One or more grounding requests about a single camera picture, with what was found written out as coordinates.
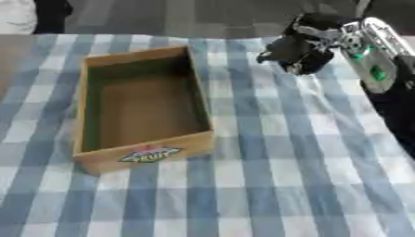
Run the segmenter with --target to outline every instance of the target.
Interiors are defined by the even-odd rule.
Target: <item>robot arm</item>
[[[300,15],[257,60],[277,61],[295,75],[310,74],[330,62],[333,48],[340,48],[372,93],[385,93],[396,80],[411,87],[415,80],[415,53],[389,25],[375,18]]]
[[[336,47],[386,126],[415,158],[415,53],[383,21],[304,14],[257,60],[277,61],[295,75],[310,74],[330,62]]]

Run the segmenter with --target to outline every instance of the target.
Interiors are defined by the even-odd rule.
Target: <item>blue plaid tablecloth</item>
[[[294,77],[268,39],[39,36],[0,104],[0,236],[415,236],[412,160],[340,54]],[[71,162],[86,55],[189,44],[208,156],[85,174]]]

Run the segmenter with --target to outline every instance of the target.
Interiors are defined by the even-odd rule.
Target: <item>floor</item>
[[[358,0],[70,0],[68,33],[134,33],[208,38],[279,34],[298,13],[354,16]],[[413,0],[372,0],[370,15],[415,34]]]

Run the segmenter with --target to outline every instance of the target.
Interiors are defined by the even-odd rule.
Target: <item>open box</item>
[[[87,57],[73,156],[99,174],[208,153],[213,130],[186,46]]]

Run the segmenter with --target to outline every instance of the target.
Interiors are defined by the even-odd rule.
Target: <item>logo sticker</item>
[[[161,147],[145,151],[133,152],[119,162],[154,163],[182,151],[180,148]]]

